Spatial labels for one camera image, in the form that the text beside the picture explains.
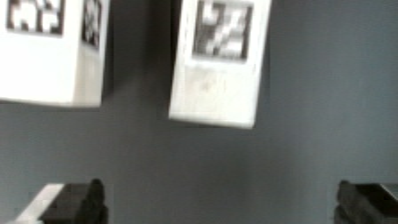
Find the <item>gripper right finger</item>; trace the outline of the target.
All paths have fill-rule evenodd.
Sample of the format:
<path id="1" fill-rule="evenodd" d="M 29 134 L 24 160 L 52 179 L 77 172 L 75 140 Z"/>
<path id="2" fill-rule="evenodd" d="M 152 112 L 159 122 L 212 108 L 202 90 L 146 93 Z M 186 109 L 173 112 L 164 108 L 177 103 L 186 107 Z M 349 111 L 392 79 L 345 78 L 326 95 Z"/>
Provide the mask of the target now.
<path id="1" fill-rule="evenodd" d="M 335 224 L 398 224 L 398 183 L 340 182 Z"/>

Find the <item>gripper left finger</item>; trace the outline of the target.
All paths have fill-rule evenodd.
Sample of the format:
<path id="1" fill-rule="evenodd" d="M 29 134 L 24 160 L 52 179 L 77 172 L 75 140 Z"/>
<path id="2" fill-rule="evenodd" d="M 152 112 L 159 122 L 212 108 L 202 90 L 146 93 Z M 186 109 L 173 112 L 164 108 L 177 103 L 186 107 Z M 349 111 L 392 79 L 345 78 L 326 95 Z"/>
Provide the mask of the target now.
<path id="1" fill-rule="evenodd" d="M 102 180 L 47 184 L 13 224 L 109 224 Z"/>

